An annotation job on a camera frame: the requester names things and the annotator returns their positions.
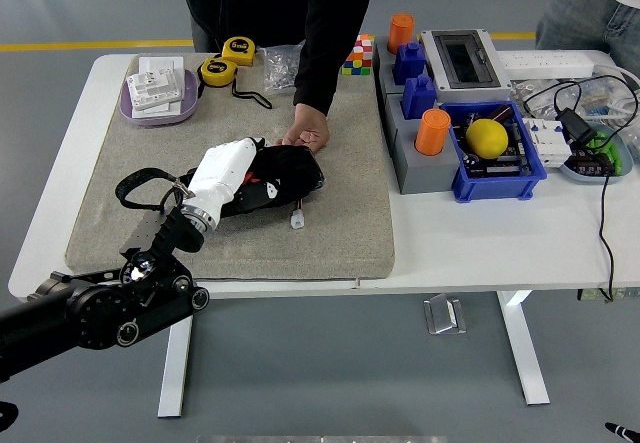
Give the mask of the person's left hand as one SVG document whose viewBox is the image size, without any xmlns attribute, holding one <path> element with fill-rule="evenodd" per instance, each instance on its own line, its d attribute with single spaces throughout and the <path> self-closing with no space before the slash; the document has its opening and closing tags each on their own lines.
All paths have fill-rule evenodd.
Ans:
<svg viewBox="0 0 640 443">
<path fill-rule="evenodd" d="M 327 116 L 309 105 L 298 103 L 295 105 L 293 125 L 276 144 L 305 146 L 317 154 L 326 146 L 329 138 Z"/>
</svg>

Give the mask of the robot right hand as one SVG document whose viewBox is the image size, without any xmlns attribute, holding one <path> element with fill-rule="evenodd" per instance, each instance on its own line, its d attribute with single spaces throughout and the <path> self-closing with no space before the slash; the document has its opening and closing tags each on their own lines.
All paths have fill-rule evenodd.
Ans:
<svg viewBox="0 0 640 443">
<path fill-rule="evenodd" d="M 605 428 L 611 433 L 623 438 L 626 442 L 640 443 L 640 433 L 638 431 L 631 430 L 612 422 L 606 422 Z"/>
</svg>

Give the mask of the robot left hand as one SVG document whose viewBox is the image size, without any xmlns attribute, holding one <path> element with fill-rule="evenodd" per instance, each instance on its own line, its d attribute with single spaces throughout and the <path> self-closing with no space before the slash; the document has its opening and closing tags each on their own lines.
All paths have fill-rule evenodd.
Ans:
<svg viewBox="0 0 640 443">
<path fill-rule="evenodd" d="M 209 148 L 188 185 L 190 197 L 182 213 L 215 226 L 222 216 L 247 213 L 271 203 L 278 196 L 278 183 L 245 182 L 257 152 L 252 138 Z"/>
</svg>

